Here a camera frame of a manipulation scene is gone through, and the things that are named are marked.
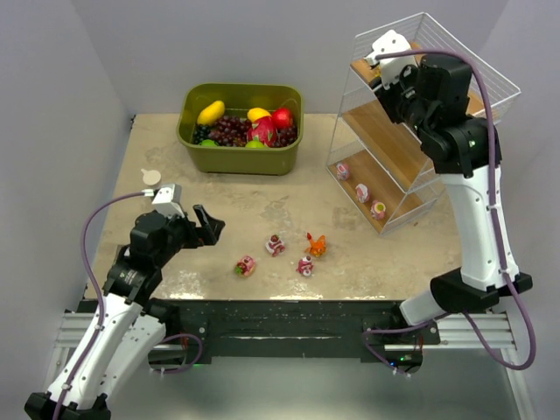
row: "toy figurine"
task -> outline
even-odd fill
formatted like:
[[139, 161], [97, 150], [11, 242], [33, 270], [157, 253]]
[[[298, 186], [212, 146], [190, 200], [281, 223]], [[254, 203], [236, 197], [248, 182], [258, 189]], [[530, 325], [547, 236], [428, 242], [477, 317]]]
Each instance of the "toy figurine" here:
[[239, 276], [249, 277], [255, 271], [256, 261], [245, 255], [239, 262], [235, 265], [235, 273]]
[[346, 181], [348, 178], [350, 178], [350, 168], [347, 164], [342, 162], [338, 162], [336, 164], [336, 178], [338, 178], [340, 181]]
[[270, 239], [264, 244], [264, 247], [272, 254], [272, 256], [282, 254], [286, 250], [284, 242], [277, 234], [273, 234]]
[[310, 256], [304, 256], [297, 263], [296, 271], [304, 277], [309, 277], [312, 274], [313, 264]]
[[356, 194], [358, 195], [358, 201], [360, 203], [367, 203], [371, 197], [369, 188], [363, 184], [358, 184], [356, 186]]
[[383, 203], [381, 203], [378, 199], [374, 199], [374, 202], [371, 205], [371, 215], [377, 221], [380, 221], [385, 218], [385, 212], [387, 208]]
[[311, 246], [305, 250], [306, 253], [319, 257], [326, 252], [326, 238], [324, 235], [321, 235], [318, 240], [314, 241], [312, 235], [307, 234], [307, 239]]

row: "gray floor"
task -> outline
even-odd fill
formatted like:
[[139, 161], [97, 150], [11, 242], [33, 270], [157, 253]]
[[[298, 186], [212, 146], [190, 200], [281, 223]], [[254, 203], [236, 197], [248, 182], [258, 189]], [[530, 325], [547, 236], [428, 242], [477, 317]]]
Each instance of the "gray floor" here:
[[515, 420], [505, 370], [479, 351], [427, 353], [410, 380], [357, 360], [215, 359], [185, 374], [140, 368], [115, 420]]

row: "robotic arm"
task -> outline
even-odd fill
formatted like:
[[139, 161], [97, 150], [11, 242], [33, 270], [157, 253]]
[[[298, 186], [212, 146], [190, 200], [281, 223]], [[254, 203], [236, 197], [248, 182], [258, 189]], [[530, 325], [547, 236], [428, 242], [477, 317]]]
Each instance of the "robotic arm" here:
[[[136, 219], [130, 244], [121, 249], [103, 286], [105, 315], [100, 308], [64, 371], [46, 393], [35, 393], [25, 405], [32, 420], [109, 420], [107, 401], [129, 379], [150, 350], [165, 336], [171, 306], [150, 301], [162, 281], [161, 269], [181, 249], [215, 245], [225, 223], [194, 206], [200, 226], [186, 217], [179, 204], [179, 185], [164, 185], [146, 195], [155, 210]], [[98, 334], [85, 360], [84, 350]], [[78, 367], [73, 381], [69, 375]]]
[[[415, 326], [446, 312], [484, 311], [510, 294], [504, 279], [491, 212], [504, 226], [500, 199], [501, 152], [495, 134], [495, 160], [490, 162], [488, 121], [466, 114], [473, 70], [461, 59], [427, 53], [419, 65], [411, 55], [383, 58], [379, 54], [410, 50], [408, 41], [388, 31], [372, 44], [366, 57], [379, 66], [381, 78], [371, 88], [393, 123], [415, 131], [421, 150], [433, 161], [451, 199], [461, 238], [463, 265], [431, 280], [430, 289], [401, 303], [400, 315]], [[489, 172], [495, 171], [495, 205], [490, 202]], [[518, 292], [532, 287], [520, 273], [501, 230], [508, 274]]]

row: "table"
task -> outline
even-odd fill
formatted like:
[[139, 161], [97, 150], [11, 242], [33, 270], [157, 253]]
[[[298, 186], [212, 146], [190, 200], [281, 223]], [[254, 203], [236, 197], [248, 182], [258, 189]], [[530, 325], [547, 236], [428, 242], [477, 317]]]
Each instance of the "table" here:
[[[202, 204], [226, 222], [215, 247], [183, 250], [164, 267], [155, 298], [169, 299], [405, 299], [423, 291], [436, 274], [460, 265], [460, 243], [451, 204], [443, 197], [417, 222], [380, 238], [326, 169], [335, 115], [305, 115], [304, 139], [294, 170], [283, 177], [199, 172], [176, 137], [179, 115], [137, 115], [115, 187], [115, 196], [145, 188], [141, 169], [157, 169], [163, 182], [183, 187], [181, 204], [196, 220]], [[128, 243], [148, 199], [113, 205], [94, 262], [104, 282], [119, 245]], [[296, 272], [309, 232], [326, 236], [327, 253], [311, 277]], [[286, 252], [264, 248], [279, 234]], [[250, 277], [235, 263], [256, 259]], [[91, 288], [86, 298], [94, 298]]]

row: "orange toy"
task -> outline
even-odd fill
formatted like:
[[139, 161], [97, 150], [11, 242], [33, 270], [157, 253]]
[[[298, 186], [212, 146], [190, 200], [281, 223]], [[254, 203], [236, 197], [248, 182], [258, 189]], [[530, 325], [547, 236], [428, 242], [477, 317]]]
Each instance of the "orange toy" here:
[[326, 238], [323, 234], [316, 241], [313, 240], [311, 234], [307, 234], [307, 239], [309, 239], [311, 246], [305, 250], [306, 253], [312, 256], [322, 256], [326, 252]]

